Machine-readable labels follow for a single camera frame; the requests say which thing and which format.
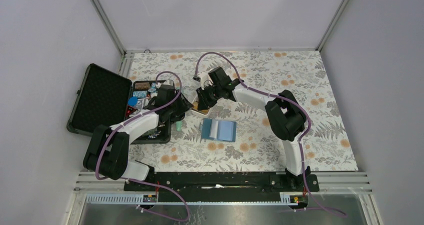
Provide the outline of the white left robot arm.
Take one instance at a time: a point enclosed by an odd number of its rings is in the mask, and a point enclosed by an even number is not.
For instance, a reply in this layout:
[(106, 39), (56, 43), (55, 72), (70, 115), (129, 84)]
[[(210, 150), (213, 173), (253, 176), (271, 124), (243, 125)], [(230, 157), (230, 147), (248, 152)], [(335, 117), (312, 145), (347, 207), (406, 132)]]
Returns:
[(193, 107), (180, 90), (162, 84), (139, 114), (115, 125), (99, 125), (94, 129), (83, 159), (83, 167), (95, 172), (98, 180), (136, 180), (144, 191), (152, 189), (155, 177), (150, 167), (129, 160), (129, 146), (146, 132), (162, 123), (180, 121)]

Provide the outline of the blue leather card holder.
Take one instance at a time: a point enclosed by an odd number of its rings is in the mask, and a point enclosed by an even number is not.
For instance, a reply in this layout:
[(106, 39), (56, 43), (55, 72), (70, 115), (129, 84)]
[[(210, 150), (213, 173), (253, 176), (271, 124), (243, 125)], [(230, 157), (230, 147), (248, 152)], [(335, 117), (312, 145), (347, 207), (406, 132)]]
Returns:
[(237, 122), (204, 118), (200, 124), (200, 132), (200, 137), (203, 140), (235, 142), (237, 135)]

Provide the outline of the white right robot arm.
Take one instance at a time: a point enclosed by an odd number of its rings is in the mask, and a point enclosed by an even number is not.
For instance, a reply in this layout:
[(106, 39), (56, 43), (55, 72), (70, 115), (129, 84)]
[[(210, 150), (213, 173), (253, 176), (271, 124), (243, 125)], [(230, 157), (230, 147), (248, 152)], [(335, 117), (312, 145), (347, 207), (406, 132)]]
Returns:
[(310, 118), (289, 90), (270, 94), (250, 87), (240, 78), (232, 79), (222, 67), (193, 76), (199, 82), (196, 89), (198, 108), (207, 110), (220, 99), (240, 102), (263, 110), (274, 135), (282, 140), (286, 157), (287, 186), (293, 191), (307, 184), (310, 168), (305, 164), (301, 140), (310, 129)]

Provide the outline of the gold credit card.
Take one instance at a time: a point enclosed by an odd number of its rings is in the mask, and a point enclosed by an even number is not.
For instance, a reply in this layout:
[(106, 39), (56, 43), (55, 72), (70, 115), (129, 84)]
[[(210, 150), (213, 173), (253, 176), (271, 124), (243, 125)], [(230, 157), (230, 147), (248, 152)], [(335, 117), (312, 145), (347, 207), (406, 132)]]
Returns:
[(209, 112), (209, 109), (207, 106), (204, 106), (203, 104), (199, 103), (198, 101), (194, 101), (193, 102), (193, 110), (203, 113), (203, 114), (207, 114)]

